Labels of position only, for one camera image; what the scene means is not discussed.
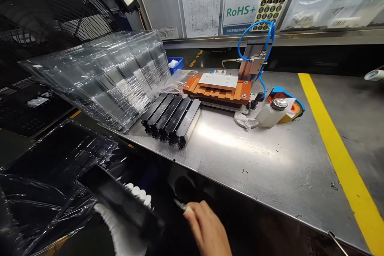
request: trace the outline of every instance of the tape roll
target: tape roll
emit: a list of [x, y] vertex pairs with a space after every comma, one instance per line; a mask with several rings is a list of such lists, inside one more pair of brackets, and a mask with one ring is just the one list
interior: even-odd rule
[[372, 70], [364, 76], [365, 80], [378, 81], [384, 78], [384, 70]]

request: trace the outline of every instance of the orange fixture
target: orange fixture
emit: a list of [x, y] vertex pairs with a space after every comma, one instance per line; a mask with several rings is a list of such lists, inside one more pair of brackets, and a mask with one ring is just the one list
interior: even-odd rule
[[201, 75], [193, 75], [183, 88], [185, 94], [203, 97], [211, 100], [219, 100], [233, 104], [247, 105], [251, 93], [251, 83], [249, 81], [238, 80], [236, 89], [230, 91], [228, 89], [210, 88], [199, 83]]

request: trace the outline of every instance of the metal bottle cap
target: metal bottle cap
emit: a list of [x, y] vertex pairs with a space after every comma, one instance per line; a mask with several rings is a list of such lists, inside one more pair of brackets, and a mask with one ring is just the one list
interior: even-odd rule
[[288, 106], [288, 103], [284, 99], [274, 99], [271, 103], [271, 107], [274, 110], [282, 111]]

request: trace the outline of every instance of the blue bin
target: blue bin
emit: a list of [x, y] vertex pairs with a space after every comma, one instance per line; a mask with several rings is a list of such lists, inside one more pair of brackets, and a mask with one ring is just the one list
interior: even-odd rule
[[172, 62], [172, 60], [177, 61], [177, 64], [174, 66], [174, 68], [169, 68], [171, 75], [173, 75], [176, 70], [184, 68], [184, 57], [167, 57], [167, 59], [168, 63]]

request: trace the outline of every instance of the yellow floor line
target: yellow floor line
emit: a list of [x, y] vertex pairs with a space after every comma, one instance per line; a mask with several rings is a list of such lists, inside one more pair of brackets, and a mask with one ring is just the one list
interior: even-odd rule
[[81, 110], [78, 110], [78, 112], [76, 112], [75, 114], [73, 114], [72, 116], [70, 116], [71, 119], [75, 118], [76, 116], [78, 116], [78, 114], [81, 113]]
[[199, 58], [201, 54], [203, 54], [203, 50], [200, 50], [200, 51], [198, 52], [196, 58], [195, 58], [195, 59], [192, 61], [192, 63], [189, 65], [190, 67], [193, 67], [193, 66], [194, 66], [194, 64], [196, 63], [197, 58]]
[[368, 248], [373, 255], [384, 256], [384, 220], [344, 146], [311, 76], [303, 73], [298, 75], [329, 158]]

